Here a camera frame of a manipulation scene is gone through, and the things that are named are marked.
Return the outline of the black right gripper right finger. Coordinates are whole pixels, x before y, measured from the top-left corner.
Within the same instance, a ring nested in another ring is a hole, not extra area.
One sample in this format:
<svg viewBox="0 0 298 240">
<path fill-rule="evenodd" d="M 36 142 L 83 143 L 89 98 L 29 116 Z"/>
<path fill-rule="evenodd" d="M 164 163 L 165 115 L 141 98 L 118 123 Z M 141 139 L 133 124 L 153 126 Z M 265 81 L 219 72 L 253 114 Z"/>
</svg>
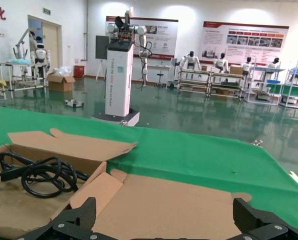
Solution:
<svg viewBox="0 0 298 240">
<path fill-rule="evenodd" d="M 241 234 L 234 240 L 298 240 L 298 229 L 272 212 L 251 207 L 242 198 L 233 200 L 233 219 Z"/>
</svg>

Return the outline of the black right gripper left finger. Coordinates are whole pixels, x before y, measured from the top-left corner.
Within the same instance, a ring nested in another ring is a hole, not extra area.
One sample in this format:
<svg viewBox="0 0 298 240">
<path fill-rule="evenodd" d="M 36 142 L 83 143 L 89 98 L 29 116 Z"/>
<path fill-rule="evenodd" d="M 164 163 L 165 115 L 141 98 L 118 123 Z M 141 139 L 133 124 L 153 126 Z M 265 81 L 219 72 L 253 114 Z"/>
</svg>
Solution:
<svg viewBox="0 0 298 240">
<path fill-rule="evenodd" d="M 17 237 L 17 240 L 87 240 L 96 221 L 96 199 L 89 197 L 80 207 L 62 211 L 48 224 Z"/>
</svg>

